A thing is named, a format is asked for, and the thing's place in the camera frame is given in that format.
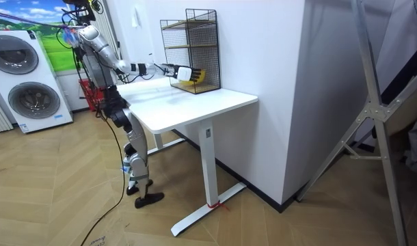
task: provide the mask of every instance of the desk top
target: desk top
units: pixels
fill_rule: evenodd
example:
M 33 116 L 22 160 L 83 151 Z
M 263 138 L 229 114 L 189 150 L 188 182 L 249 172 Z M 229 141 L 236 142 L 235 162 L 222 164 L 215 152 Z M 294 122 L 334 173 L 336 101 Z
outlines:
M 170 86 L 168 78 L 119 85 L 118 91 L 154 134 L 257 102 L 257 96 L 226 89 L 194 95 Z

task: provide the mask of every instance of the washer door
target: washer door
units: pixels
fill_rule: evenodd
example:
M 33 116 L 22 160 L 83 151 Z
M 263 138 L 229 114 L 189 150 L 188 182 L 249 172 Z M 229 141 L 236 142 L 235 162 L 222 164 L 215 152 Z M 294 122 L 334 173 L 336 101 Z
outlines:
M 0 35 L 0 70 L 10 74 L 27 74 L 36 69 L 38 55 L 26 41 Z
M 19 115 L 31 119 L 44 119 L 59 109 L 59 96 L 49 86 L 37 82 L 16 85 L 8 94 L 11 108 Z

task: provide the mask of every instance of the white desk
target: white desk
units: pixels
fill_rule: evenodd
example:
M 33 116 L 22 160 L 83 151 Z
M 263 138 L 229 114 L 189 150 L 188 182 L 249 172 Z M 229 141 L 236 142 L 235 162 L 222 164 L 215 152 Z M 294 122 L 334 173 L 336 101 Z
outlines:
M 128 102 L 133 115 L 154 134 L 157 147 L 150 150 L 149 154 L 184 141 L 184 139 L 178 139 L 163 145 L 161 133 L 175 129 L 178 126 L 199 122 L 198 133 L 207 204 L 174 225 L 171 229 L 174 236 L 177 236 L 184 229 L 217 208 L 218 202 L 225 202 L 245 188 L 243 183 L 239 183 L 221 195 L 217 193 L 215 147 L 211 118 L 255 103 L 257 102 L 256 96 L 225 89 L 193 95 L 171 87 L 168 78 L 119 85 L 118 91 L 123 99 Z

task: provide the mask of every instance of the red cable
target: red cable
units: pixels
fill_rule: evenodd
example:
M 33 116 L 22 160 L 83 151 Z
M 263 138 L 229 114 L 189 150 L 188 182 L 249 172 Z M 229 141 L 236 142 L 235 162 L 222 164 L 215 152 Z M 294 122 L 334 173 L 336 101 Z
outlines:
M 223 203 L 221 203 L 221 201 L 217 201 L 217 203 L 215 203 L 214 205 L 212 205 L 212 206 L 210 206 L 210 204 L 207 204 L 207 206 L 209 207 L 209 208 L 216 208 L 216 207 L 218 207 L 218 206 L 221 206 L 221 207 L 223 207 L 223 208 L 225 208 L 227 211 L 230 211 L 230 209 L 228 209 L 228 207 L 227 206 L 225 206 L 225 204 L 223 204 Z

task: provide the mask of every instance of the metal stand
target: metal stand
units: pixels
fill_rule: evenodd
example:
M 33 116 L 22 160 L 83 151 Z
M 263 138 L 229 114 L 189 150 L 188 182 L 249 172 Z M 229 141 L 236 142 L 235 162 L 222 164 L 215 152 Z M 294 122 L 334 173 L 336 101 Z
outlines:
M 384 173 L 386 178 L 386 186 L 391 203 L 392 216 L 394 217 L 394 226 L 399 241 L 399 246 L 407 245 L 407 235 L 403 215 L 401 213 L 401 206 L 397 195 L 396 181 L 394 177 L 394 170 L 390 156 L 390 147 L 388 135 L 386 133 L 385 122 L 392 114 L 403 104 L 417 90 L 417 75 L 409 82 L 407 87 L 389 104 L 383 105 L 381 103 L 381 96 L 379 92 L 379 84 L 377 81 L 377 73 L 375 69 L 375 62 L 373 51 L 371 48 L 370 38 L 366 28 L 365 9 L 360 0 L 351 0 L 353 13 L 355 17 L 356 28 L 359 36 L 360 53 L 362 56 L 362 63 L 364 65 L 364 72 L 366 77 L 366 84 L 368 87 L 368 95 L 370 102 L 366 104 L 363 110 L 359 113 L 354 123 L 349 127 L 347 132 L 342 136 L 340 141 L 336 144 L 332 152 L 328 155 L 324 163 L 319 167 L 316 174 L 307 183 L 304 189 L 297 196 L 297 201 L 301 201 L 311 186 L 321 177 L 324 171 L 329 167 L 332 161 L 336 158 L 339 152 L 346 148 L 352 153 L 353 159 L 373 159 L 381 160 L 384 166 Z M 352 148 L 347 145 L 351 136 L 355 134 L 359 126 L 366 118 L 374 120 L 377 131 L 377 140 L 380 148 L 381 156 L 360 156 Z

